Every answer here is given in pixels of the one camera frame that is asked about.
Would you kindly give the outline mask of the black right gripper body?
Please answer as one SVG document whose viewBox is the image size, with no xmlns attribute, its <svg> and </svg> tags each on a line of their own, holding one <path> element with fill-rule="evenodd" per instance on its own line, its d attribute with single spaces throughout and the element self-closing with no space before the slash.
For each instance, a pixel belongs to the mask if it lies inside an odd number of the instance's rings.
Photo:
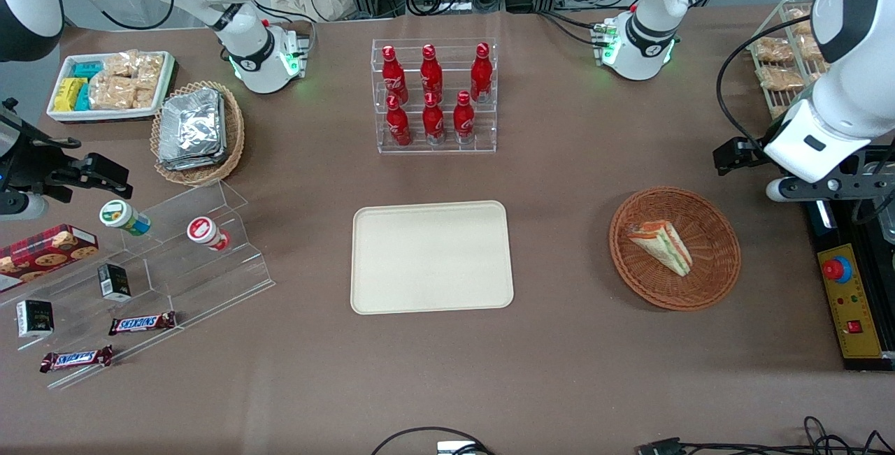
<svg viewBox="0 0 895 455">
<path fill-rule="evenodd" d="M 77 139 L 51 138 L 17 115 L 17 99 L 2 101 L 2 191 L 70 199 L 73 191 L 55 183 L 55 171 L 67 171 L 73 157 L 65 150 L 80 148 Z"/>
</svg>

